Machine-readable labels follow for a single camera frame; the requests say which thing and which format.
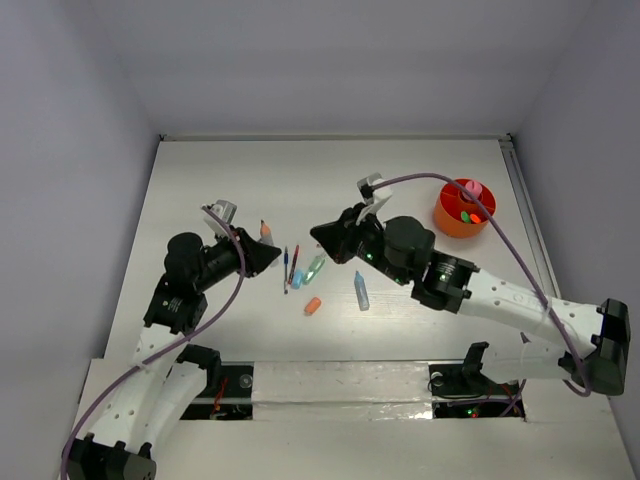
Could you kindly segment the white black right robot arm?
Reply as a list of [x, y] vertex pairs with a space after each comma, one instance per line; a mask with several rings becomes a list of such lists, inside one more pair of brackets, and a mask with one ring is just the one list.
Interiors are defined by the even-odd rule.
[[558, 378], [593, 393], [625, 388], [631, 340], [628, 306], [608, 298], [581, 304], [548, 297], [502, 280], [473, 262], [435, 248], [435, 234], [411, 216], [380, 222], [363, 204], [311, 228], [311, 237], [337, 264], [357, 257], [435, 311], [506, 325], [526, 338], [519, 359], [500, 359], [491, 344], [472, 344], [454, 377], [470, 391], [516, 379]]

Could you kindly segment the blue ballpoint pen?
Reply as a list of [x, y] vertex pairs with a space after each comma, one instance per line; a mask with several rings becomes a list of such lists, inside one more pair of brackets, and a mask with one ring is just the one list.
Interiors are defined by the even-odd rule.
[[287, 295], [288, 294], [288, 277], [289, 277], [289, 251], [287, 246], [285, 246], [284, 248], [283, 264], [284, 264], [283, 293], [284, 295]]

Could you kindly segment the red gel pen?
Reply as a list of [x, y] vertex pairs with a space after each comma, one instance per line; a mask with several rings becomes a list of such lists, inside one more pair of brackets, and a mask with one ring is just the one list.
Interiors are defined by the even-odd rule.
[[300, 250], [300, 245], [297, 244], [295, 246], [294, 253], [293, 253], [293, 256], [292, 256], [292, 259], [291, 259], [291, 263], [290, 263], [290, 272], [289, 272], [289, 276], [288, 276], [288, 285], [292, 285], [292, 283], [293, 283], [293, 278], [294, 278], [296, 265], [297, 265], [297, 261], [298, 261], [298, 257], [299, 257], [299, 250]]

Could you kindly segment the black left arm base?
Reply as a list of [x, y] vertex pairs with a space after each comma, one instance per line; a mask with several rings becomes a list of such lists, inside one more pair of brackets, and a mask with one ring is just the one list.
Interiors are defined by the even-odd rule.
[[186, 408], [182, 420], [243, 421], [253, 419], [254, 365], [223, 363], [217, 384], [208, 386]]

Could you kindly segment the light blue marker cap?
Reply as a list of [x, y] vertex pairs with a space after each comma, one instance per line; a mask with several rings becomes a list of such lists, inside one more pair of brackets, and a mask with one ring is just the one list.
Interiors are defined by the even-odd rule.
[[293, 273], [293, 277], [290, 282], [290, 287], [294, 290], [299, 289], [303, 285], [305, 272], [301, 269], [296, 269]]

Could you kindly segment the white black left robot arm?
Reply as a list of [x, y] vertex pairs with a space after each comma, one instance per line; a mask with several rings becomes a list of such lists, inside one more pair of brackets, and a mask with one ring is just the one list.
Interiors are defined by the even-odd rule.
[[157, 452], [189, 404], [221, 383], [218, 351], [193, 344], [207, 327], [206, 291], [232, 274], [266, 270], [280, 248], [226, 227], [212, 246], [185, 232], [167, 244], [164, 273], [144, 316], [130, 368], [92, 403], [64, 447], [63, 479], [153, 479]]

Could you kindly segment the orange marker cap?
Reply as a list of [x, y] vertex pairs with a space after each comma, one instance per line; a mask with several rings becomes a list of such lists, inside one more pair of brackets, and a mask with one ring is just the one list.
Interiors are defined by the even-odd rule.
[[318, 297], [314, 297], [305, 305], [303, 312], [306, 316], [314, 315], [321, 307], [321, 305], [321, 299]]

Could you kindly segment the orange round organizer container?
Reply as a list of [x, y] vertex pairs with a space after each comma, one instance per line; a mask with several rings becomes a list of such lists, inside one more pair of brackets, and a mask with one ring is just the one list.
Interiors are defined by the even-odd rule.
[[[459, 178], [456, 182], [464, 187], [468, 180], [472, 179]], [[463, 191], [451, 183], [447, 183], [440, 190], [433, 210], [433, 219], [441, 232], [453, 238], [471, 238], [478, 235], [489, 224], [488, 218], [494, 215], [497, 203], [493, 192], [486, 185], [482, 185], [481, 198], [471, 202], [464, 198]], [[469, 216], [477, 215], [481, 222], [479, 224], [463, 222], [460, 217], [463, 211], [466, 211]]]

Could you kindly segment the blue tip clear highlighter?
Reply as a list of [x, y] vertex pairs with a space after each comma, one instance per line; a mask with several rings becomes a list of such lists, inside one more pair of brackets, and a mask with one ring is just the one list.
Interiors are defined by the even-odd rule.
[[354, 275], [354, 289], [356, 292], [356, 298], [357, 298], [359, 309], [361, 311], [368, 311], [370, 308], [370, 302], [368, 298], [366, 284], [365, 284], [364, 277], [361, 275], [359, 271], [356, 271]]

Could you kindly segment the orange tip clear highlighter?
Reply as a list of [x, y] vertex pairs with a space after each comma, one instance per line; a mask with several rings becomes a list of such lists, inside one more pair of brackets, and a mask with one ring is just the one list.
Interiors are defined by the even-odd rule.
[[[273, 240], [273, 236], [272, 236], [272, 231], [270, 229], [270, 227], [268, 226], [268, 224], [264, 221], [261, 220], [260, 221], [260, 242], [271, 246], [271, 247], [275, 247], [275, 242]], [[280, 262], [280, 255], [281, 252], [279, 252], [275, 259], [271, 262], [270, 267], [271, 268], [275, 268], [279, 265]]]

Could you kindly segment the mint green highlighter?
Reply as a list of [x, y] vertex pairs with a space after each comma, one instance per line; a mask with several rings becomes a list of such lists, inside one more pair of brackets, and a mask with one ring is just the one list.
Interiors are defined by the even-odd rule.
[[309, 264], [309, 267], [307, 268], [307, 270], [303, 275], [304, 285], [309, 285], [313, 281], [313, 279], [317, 276], [317, 274], [323, 268], [326, 262], [326, 257], [327, 257], [326, 253], [322, 252], [313, 258], [313, 260]]

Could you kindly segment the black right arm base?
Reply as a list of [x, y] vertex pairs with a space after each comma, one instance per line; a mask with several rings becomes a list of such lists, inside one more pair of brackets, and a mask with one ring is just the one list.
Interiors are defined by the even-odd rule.
[[429, 366], [436, 419], [526, 418], [521, 384], [496, 383], [483, 374], [488, 348], [488, 342], [472, 343], [462, 360]]

